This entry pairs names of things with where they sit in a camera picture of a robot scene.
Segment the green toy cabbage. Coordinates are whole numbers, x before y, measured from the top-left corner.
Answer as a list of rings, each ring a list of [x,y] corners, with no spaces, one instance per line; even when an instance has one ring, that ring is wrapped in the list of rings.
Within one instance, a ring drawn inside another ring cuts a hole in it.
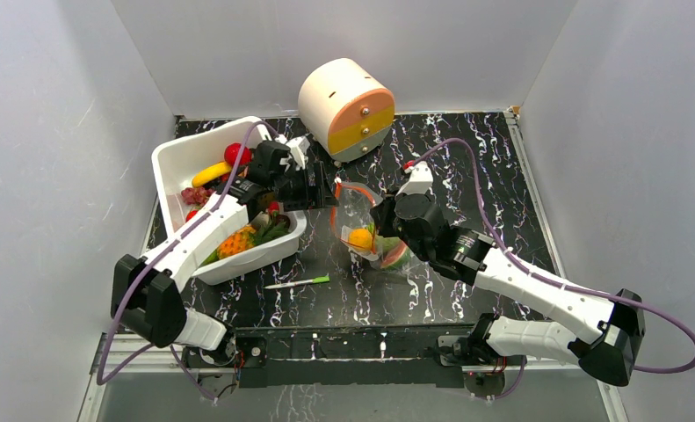
[[[376,254],[387,253],[387,252],[393,250],[396,246],[398,246],[402,242],[402,240],[396,236],[393,236],[393,237],[380,236],[376,232],[376,229],[375,229],[375,226],[373,223],[370,223],[369,225],[367,225],[366,229],[370,232],[371,236],[373,237],[372,251]]]

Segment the clear zip top bag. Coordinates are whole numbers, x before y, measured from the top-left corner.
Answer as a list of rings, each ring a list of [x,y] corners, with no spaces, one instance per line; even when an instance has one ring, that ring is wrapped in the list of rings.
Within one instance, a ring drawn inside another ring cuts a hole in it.
[[[338,206],[330,211],[332,234],[375,270],[388,273],[409,273],[420,261],[399,237],[378,234],[370,210],[382,198],[369,186],[335,178]]]

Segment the toy orange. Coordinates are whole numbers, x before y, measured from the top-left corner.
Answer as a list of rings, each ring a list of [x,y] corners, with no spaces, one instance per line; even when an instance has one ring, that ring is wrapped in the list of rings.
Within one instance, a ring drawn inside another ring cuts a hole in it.
[[[366,228],[353,229],[348,236],[348,244],[356,251],[371,252],[373,237]]]

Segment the toy watermelon slice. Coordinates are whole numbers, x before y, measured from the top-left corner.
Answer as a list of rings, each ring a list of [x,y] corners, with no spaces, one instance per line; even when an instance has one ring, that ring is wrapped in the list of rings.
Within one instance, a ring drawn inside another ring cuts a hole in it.
[[[411,250],[406,244],[397,244],[384,255],[380,263],[380,269],[388,271],[401,268],[409,260],[410,253]]]

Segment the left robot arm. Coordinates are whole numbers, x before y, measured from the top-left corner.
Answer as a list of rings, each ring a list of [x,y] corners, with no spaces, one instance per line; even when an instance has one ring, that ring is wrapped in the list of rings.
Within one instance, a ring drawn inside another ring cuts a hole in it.
[[[246,173],[232,170],[205,206],[166,241],[141,257],[116,264],[110,314],[152,346],[197,347],[216,366],[236,356],[233,330],[212,316],[187,308],[187,281],[228,237],[277,201],[287,212],[335,207],[322,163],[308,160],[304,136],[281,143],[260,142]]]

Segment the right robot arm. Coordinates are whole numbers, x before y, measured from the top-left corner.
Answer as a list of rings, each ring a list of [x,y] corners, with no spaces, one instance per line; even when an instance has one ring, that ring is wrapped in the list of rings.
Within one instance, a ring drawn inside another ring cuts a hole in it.
[[[378,235],[400,238],[439,275],[504,295],[542,321],[482,316],[467,343],[481,364],[526,355],[577,365],[593,378],[625,387],[645,333],[641,298],[587,290],[518,260],[479,231],[450,224],[426,194],[399,193],[370,210]]]

